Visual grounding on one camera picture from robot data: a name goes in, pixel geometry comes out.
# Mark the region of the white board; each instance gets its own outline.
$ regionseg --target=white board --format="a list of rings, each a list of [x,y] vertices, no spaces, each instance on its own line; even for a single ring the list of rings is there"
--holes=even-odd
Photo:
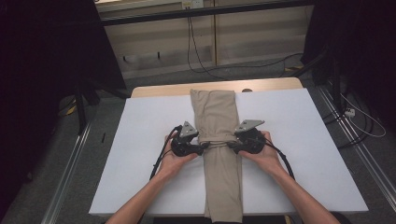
[[[237,93],[235,101],[241,121],[265,120],[258,129],[271,133],[297,182],[326,208],[368,210],[307,90]],[[111,215],[134,196],[149,181],[164,137],[185,120],[194,124],[189,95],[128,99],[90,214]],[[243,159],[242,175],[245,215],[295,212],[275,181],[255,163]],[[198,157],[165,186],[146,214],[202,216],[204,209],[204,163]]]

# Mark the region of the wall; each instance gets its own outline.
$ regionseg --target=wall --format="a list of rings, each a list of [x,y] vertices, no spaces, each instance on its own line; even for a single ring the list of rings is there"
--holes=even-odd
[[[262,1],[204,1],[205,7],[258,2]],[[97,4],[97,8],[102,18],[109,18],[180,10],[181,2],[116,1]],[[312,8],[291,7],[192,18],[200,58],[204,66],[211,66],[282,58],[303,52]],[[106,33],[125,78],[190,69],[187,19],[108,26]],[[192,40],[191,63],[193,67],[200,66]]]

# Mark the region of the fabric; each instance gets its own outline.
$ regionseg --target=fabric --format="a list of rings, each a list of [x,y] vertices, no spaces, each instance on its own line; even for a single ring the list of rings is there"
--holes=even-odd
[[[226,142],[236,141],[239,124],[234,91],[191,90],[199,143],[210,142],[203,154],[205,217],[212,222],[242,222],[242,161]]]

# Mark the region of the wire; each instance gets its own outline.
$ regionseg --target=wire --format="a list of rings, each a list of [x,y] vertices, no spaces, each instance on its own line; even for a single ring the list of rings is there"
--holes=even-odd
[[[288,172],[289,172],[289,175],[291,176],[291,178],[293,178],[295,180],[294,173],[291,170],[291,166],[290,166],[290,163],[289,163],[288,159],[286,158],[286,155],[283,154],[283,152],[279,148],[275,147],[274,144],[269,139],[267,139],[264,136],[262,136],[262,137],[265,139],[265,142],[262,142],[260,140],[256,140],[254,138],[248,138],[248,140],[253,141],[253,142],[257,142],[257,143],[262,143],[262,144],[267,145],[268,147],[273,148],[277,152],[277,154],[279,154],[279,156],[282,159],[282,161],[285,162],[286,168],[288,169]]]
[[[333,115],[334,113],[335,113],[335,110],[333,110],[330,114],[328,114],[328,115],[322,117],[322,119],[326,119],[326,118],[328,118],[329,116]]]
[[[361,108],[361,104],[359,103],[358,100],[356,100],[356,98],[355,98],[355,96],[354,96],[353,94],[352,94],[352,97],[355,99],[356,103],[358,104],[358,107]],[[367,118],[364,116],[364,128],[363,128],[363,130],[366,130],[366,127],[367,127]],[[373,131],[373,128],[374,128],[372,122],[370,122],[369,127],[370,127],[370,128],[369,128],[369,131],[368,131],[368,132],[370,133],[370,132]],[[346,148],[346,147],[352,147],[352,146],[357,145],[358,143],[364,141],[364,139],[366,139],[367,136],[368,136],[367,134],[365,134],[364,132],[361,132],[361,133],[360,133],[356,138],[354,138],[352,141],[350,141],[349,143],[346,143],[346,144],[344,144],[344,145],[342,145],[342,146],[340,146],[340,147],[337,147],[337,148],[338,148],[338,149],[343,149],[343,148]]]
[[[149,179],[152,179],[152,177],[155,176],[155,173],[157,173],[157,169],[158,166],[160,166],[160,162],[163,160],[163,156],[165,156],[166,153],[168,153],[170,150],[166,151],[165,153],[163,153],[165,151],[166,145],[168,144],[169,140],[172,138],[173,133],[177,130],[178,127],[175,127],[168,135],[168,137],[166,138],[165,142],[163,143],[163,149],[161,150],[160,156],[158,157],[157,161],[155,162],[155,164],[153,165],[154,168],[152,169],[151,175],[149,177]]]
[[[304,14],[305,14],[306,25],[309,26],[308,15],[306,14],[306,9],[307,9],[307,8],[308,8],[308,6],[305,7],[305,9],[304,9]]]
[[[194,73],[208,73],[212,77],[217,77],[217,78],[220,78],[220,79],[223,79],[223,80],[228,80],[227,78],[218,77],[218,76],[215,76],[213,74],[210,74],[209,72],[214,71],[214,70],[220,70],[220,69],[228,69],[228,68],[260,68],[260,67],[266,67],[266,66],[271,66],[271,65],[277,64],[277,63],[285,62],[288,58],[296,56],[296,55],[303,55],[302,53],[294,53],[294,54],[286,56],[285,58],[283,58],[283,59],[281,59],[279,61],[276,61],[274,63],[268,63],[268,64],[261,64],[261,65],[233,65],[233,66],[213,67],[213,68],[207,69],[207,68],[205,68],[202,65],[201,59],[200,59],[199,54],[198,54],[191,18],[188,17],[187,19],[189,21],[189,48],[188,48],[188,53],[187,53],[187,61],[188,61],[190,70],[192,72],[194,72]],[[194,43],[195,53],[196,53],[196,55],[198,57],[198,61],[199,61],[200,65],[201,65],[201,67],[204,69],[204,71],[199,71],[199,70],[193,69],[191,67],[191,62],[190,62],[190,49],[191,49],[190,42],[191,42],[191,38],[192,38],[192,41]]]
[[[206,70],[206,68],[204,68],[204,65],[202,64],[201,58],[199,57],[199,54],[198,54],[197,45],[196,45],[196,43],[195,43],[194,29],[193,29],[193,27],[192,27],[191,18],[188,17],[187,20],[189,21],[189,50],[188,50],[188,53],[187,53],[187,61],[188,61],[188,63],[189,63],[189,67],[190,67],[191,71],[196,72],[196,71],[194,71],[194,70],[192,69],[191,64],[190,64],[190,42],[191,42],[190,31],[191,31],[191,36],[192,36],[192,42],[194,43],[194,47],[195,47],[195,54],[197,55],[199,64],[200,64],[201,67],[205,70],[205,73],[208,73],[208,74],[209,74],[210,76],[212,76],[212,77],[220,78],[220,79],[222,79],[222,80],[226,80],[226,81],[227,81],[227,80],[228,80],[227,78],[225,78],[225,77],[218,77],[218,76],[212,75],[212,74],[209,73],[209,71]]]
[[[286,69],[286,63],[285,63],[285,61],[286,61],[286,60],[283,61],[283,69],[282,69],[282,73],[280,74],[279,77],[283,77],[283,75],[285,75],[285,69]]]
[[[357,108],[355,105],[353,105],[352,103],[350,103],[350,101],[348,101],[348,99],[347,99],[343,94],[341,94],[341,96],[342,96],[350,105],[352,105],[352,107],[354,107],[355,109],[357,109],[358,111],[360,111],[363,115],[365,115],[365,116],[367,116],[368,118],[370,118],[371,120],[373,120],[375,123],[377,123],[377,124],[382,128],[382,130],[384,131],[384,133],[381,134],[381,135],[375,135],[375,134],[372,134],[372,133],[367,133],[366,131],[364,131],[363,129],[361,129],[358,125],[356,125],[356,124],[352,121],[352,119],[349,117],[349,121],[350,121],[357,129],[359,129],[360,131],[362,131],[362,132],[364,132],[364,133],[366,133],[366,134],[368,134],[368,135],[370,135],[370,136],[372,136],[372,137],[383,137],[383,136],[385,136],[385,134],[387,134],[387,130],[386,130],[386,129],[384,128],[384,126],[382,126],[378,121],[376,121],[376,119],[374,119],[373,117],[371,117],[370,115],[366,114],[365,112],[363,112],[362,110],[360,110],[359,108]]]
[[[347,102],[344,101],[344,104],[341,105],[341,107],[343,107],[343,108],[341,108],[342,109],[341,113],[340,114],[336,114],[336,117],[334,119],[324,122],[325,125],[331,124],[331,123],[339,120],[340,118],[342,118],[345,115],[346,110],[347,110]],[[335,112],[337,112],[337,111],[333,110],[332,113],[330,113],[329,115],[323,117],[322,119],[326,119],[327,117],[329,117],[330,115],[332,115]]]

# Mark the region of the person's right hand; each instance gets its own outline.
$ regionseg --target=person's right hand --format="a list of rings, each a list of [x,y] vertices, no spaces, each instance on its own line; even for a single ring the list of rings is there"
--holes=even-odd
[[[271,141],[271,135],[268,132],[261,131],[264,138]],[[258,154],[251,154],[246,151],[239,151],[239,155],[255,161],[264,172],[269,175],[274,175],[276,172],[284,171],[282,165],[280,164],[279,157],[277,156],[276,150],[265,145],[262,151]]]

